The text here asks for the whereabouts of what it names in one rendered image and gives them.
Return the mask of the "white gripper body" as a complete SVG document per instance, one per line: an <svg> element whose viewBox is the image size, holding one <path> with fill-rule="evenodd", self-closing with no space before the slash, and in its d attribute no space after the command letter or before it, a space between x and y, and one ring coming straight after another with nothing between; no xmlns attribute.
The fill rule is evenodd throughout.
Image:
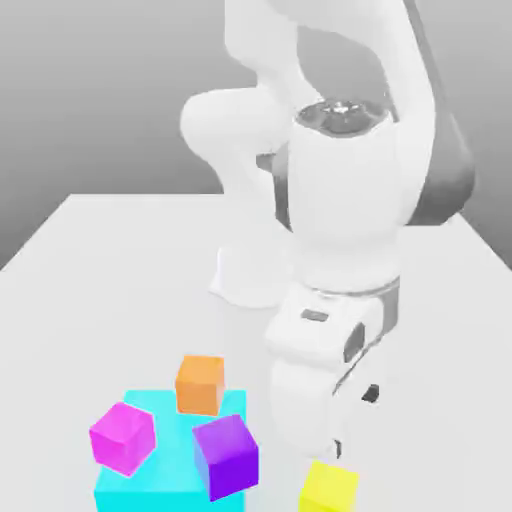
<svg viewBox="0 0 512 512"><path fill-rule="evenodd" d="M272 417L287 444L305 457L338 460L344 426L362 396L362 373L340 377L278 359L270 381Z"/></svg>

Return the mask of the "small orange cube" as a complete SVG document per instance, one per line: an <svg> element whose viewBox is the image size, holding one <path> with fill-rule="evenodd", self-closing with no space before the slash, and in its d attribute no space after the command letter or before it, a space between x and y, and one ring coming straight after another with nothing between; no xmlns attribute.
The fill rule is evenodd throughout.
<svg viewBox="0 0 512 512"><path fill-rule="evenodd" d="M223 357L184 356L175 379L176 406L180 413L217 416L224 391Z"/></svg>

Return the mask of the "small yellow cube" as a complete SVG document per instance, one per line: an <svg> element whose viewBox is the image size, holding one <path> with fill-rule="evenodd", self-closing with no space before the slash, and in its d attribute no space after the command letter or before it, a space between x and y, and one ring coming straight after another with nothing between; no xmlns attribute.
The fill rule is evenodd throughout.
<svg viewBox="0 0 512 512"><path fill-rule="evenodd" d="M359 475L314 460L299 495L298 512L352 512Z"/></svg>

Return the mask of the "small magenta cube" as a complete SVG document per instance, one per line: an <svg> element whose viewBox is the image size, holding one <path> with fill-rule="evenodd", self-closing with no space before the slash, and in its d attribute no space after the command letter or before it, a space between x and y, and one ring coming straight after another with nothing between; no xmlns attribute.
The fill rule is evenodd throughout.
<svg viewBox="0 0 512 512"><path fill-rule="evenodd" d="M89 428L95 461L130 478L155 450L154 416L117 402Z"/></svg>

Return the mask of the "large cyan box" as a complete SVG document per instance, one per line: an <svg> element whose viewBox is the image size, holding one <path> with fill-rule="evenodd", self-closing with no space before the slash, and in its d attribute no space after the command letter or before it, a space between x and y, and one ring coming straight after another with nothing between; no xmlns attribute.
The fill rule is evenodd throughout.
<svg viewBox="0 0 512 512"><path fill-rule="evenodd" d="M215 416L181 414L170 390L129 390L124 401L153 415L156 448L131 477L103 467L96 512L245 512L245 493L212 502L194 462L192 429Z"/></svg>

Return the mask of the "small purple cube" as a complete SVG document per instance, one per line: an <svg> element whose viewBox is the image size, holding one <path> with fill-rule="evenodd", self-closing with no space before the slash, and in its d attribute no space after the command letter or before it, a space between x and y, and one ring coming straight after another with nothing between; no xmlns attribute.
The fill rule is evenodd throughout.
<svg viewBox="0 0 512 512"><path fill-rule="evenodd" d="M259 484L259 446L240 414L193 427L192 440L210 502Z"/></svg>

